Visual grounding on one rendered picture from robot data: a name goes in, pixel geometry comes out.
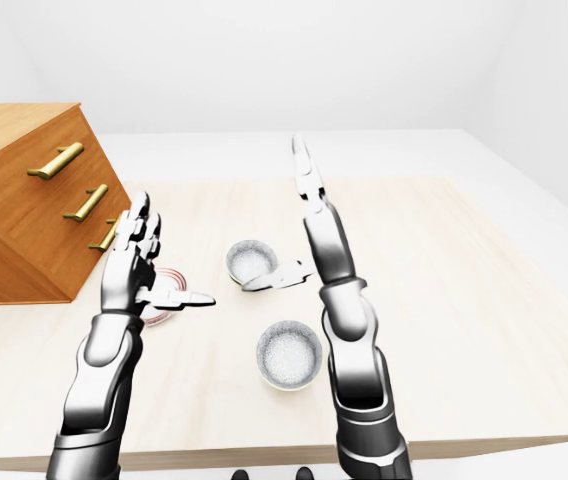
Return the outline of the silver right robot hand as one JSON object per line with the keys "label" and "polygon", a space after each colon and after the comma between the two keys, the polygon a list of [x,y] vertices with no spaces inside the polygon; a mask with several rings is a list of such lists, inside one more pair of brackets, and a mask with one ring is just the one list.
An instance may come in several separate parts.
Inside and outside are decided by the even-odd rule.
{"label": "silver right robot hand", "polygon": [[272,273],[249,280],[242,285],[242,289],[256,292],[287,288],[304,283],[313,273],[319,274],[325,287],[354,281],[361,289],[365,288],[366,281],[356,275],[343,223],[335,206],[328,199],[319,169],[300,134],[293,135],[291,149],[296,189],[307,204],[303,224],[313,261],[309,263],[296,260],[281,265]]}

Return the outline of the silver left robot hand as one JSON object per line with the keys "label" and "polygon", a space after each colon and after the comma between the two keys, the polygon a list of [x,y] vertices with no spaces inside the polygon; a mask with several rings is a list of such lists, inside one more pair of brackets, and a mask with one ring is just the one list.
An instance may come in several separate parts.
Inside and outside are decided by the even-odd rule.
{"label": "silver left robot hand", "polygon": [[139,316],[147,305],[157,310],[181,311],[208,307],[216,300],[207,294],[156,286],[154,259],[161,243],[161,217],[153,213],[144,190],[133,198],[116,230],[101,281],[101,312]]}

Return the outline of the grey speckled bowl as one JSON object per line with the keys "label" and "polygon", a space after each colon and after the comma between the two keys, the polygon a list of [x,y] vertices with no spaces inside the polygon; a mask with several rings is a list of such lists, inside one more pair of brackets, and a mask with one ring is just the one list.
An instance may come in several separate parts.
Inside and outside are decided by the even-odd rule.
{"label": "grey speckled bowl", "polygon": [[322,366],[323,348],[307,325],[292,320],[269,326],[256,347],[256,363],[273,388],[297,391],[311,383]]}
{"label": "grey speckled bowl", "polygon": [[259,240],[237,242],[227,252],[225,262],[229,276],[240,286],[279,267],[275,251]]}

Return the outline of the wooden cabinet drawer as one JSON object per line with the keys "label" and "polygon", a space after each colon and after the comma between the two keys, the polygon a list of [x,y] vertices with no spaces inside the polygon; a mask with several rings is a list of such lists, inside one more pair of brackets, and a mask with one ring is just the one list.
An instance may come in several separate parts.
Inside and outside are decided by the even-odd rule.
{"label": "wooden cabinet drawer", "polygon": [[0,103],[0,228],[74,224],[117,181],[77,103]]}
{"label": "wooden cabinet drawer", "polygon": [[[85,202],[87,189],[100,184],[107,184],[108,192],[83,222],[63,217]],[[76,297],[101,257],[88,245],[99,242],[110,229],[106,221],[116,219],[128,205],[128,195],[113,175],[58,184],[47,194],[44,210],[37,215],[40,230],[35,253],[47,278],[67,299]]]}
{"label": "wooden cabinet drawer", "polygon": [[6,176],[0,225],[28,260],[50,276],[92,269],[97,245],[128,205],[128,195],[95,141],[53,147]]}

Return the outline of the white plate with red rings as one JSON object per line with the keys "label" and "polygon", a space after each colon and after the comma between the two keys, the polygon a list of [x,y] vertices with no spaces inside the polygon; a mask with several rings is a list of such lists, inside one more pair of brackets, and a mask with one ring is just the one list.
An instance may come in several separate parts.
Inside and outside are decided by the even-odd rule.
{"label": "white plate with red rings", "polygon": [[[160,267],[156,271],[155,287],[161,287],[169,290],[185,291],[187,282],[184,275],[174,268]],[[144,321],[146,327],[154,327],[169,319],[175,314],[175,311],[158,310],[151,304],[147,304],[140,318]]]}

